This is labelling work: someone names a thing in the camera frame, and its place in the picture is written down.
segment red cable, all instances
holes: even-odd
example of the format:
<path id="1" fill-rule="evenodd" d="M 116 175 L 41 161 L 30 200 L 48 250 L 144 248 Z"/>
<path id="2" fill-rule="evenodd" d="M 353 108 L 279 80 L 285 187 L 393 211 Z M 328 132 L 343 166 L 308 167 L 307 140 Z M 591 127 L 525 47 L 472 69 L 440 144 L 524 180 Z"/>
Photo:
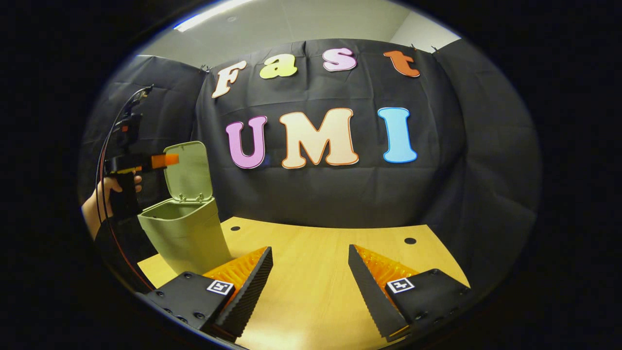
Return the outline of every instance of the red cable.
<path id="1" fill-rule="evenodd" d="M 104 155 L 106 154 L 106 147 L 107 147 L 107 144 L 104 144 L 104 149 L 103 149 L 103 152 L 101 154 L 102 157 L 101 157 L 101 162 L 100 162 L 100 184 L 101 184 L 102 192 L 105 192 L 105 190 L 106 190 L 104 188 L 104 181 L 103 181 L 103 178 L 104 178 Z M 138 276 L 138 278 L 145 284 L 145 286 L 147 286 L 147 288 L 149 290 L 153 290 L 153 288 L 151 288 L 151 286 L 147 282 L 145 282 L 145 280 L 142 279 L 142 277 L 134 269 L 132 264 L 129 263 L 128 258 L 125 256 L 125 253 L 123 253 L 123 249 L 121 249 L 121 245 L 119 244 L 119 241 L 117 241 L 117 239 L 116 239 L 116 235 L 114 234 L 113 226 L 112 226 L 112 224 L 110 222 L 108 222 L 108 227 L 110 228 L 110 233 L 112 233 L 112 235 L 113 235 L 114 242 L 116 243 L 117 247 L 119 248 L 119 251 L 121 252 L 121 256 L 123 256 L 123 259 L 125 260 L 127 265 L 136 274 L 136 276 Z"/>

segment trash bin lid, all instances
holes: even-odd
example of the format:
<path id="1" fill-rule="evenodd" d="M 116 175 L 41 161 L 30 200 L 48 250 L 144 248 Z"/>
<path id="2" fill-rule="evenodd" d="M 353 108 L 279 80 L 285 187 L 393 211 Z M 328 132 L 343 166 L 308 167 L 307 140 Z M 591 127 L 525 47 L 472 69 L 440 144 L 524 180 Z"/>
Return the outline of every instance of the trash bin lid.
<path id="1" fill-rule="evenodd" d="M 170 196 L 195 202 L 200 195 L 207 200 L 212 195 L 210 166 L 205 145 L 199 141 L 175 144 L 164 149 L 166 154 L 179 154 L 179 163 L 164 169 Z"/>

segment purple letter u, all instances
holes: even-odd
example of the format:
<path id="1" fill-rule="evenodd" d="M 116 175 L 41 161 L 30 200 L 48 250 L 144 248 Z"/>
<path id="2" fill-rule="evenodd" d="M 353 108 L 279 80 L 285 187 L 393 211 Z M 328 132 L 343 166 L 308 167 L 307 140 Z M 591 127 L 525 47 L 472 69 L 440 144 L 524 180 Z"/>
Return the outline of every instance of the purple letter u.
<path id="1" fill-rule="evenodd" d="M 264 161 L 266 156 L 266 147 L 264 145 L 264 124 L 268 118 L 264 115 L 256 116 L 248 121 L 248 125 L 253 129 L 253 140 L 255 150 L 252 155 L 247 156 L 242 152 L 242 141 L 240 132 L 244 128 L 244 123 L 237 121 L 226 127 L 229 134 L 229 151 L 235 165 L 242 169 L 252 169 L 258 167 Z"/>

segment blue letter i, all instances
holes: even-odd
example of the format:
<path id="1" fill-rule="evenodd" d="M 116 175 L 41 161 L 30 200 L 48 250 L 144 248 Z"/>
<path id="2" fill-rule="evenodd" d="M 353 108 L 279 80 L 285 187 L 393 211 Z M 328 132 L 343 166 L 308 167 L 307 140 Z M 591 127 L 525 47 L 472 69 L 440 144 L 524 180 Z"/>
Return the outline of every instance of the blue letter i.
<path id="1" fill-rule="evenodd" d="M 409 115 L 411 113 L 406 108 L 387 107 L 378 110 L 378 116 L 387 124 L 389 150 L 384 154 L 384 160 L 389 163 L 408 163 L 417 159 L 406 124 Z"/>

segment green trash bin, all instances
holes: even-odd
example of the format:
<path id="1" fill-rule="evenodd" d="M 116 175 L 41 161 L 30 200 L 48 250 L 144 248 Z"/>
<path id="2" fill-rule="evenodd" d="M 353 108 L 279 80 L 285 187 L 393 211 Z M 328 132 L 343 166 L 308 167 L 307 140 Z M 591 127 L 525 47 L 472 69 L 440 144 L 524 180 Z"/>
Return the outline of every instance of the green trash bin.
<path id="1" fill-rule="evenodd" d="M 164 169 L 172 198 L 143 210 L 138 220 L 175 273 L 203 275 L 231 260 L 212 197 L 205 145 L 191 141 L 164 152 L 179 154 L 179 163 Z"/>

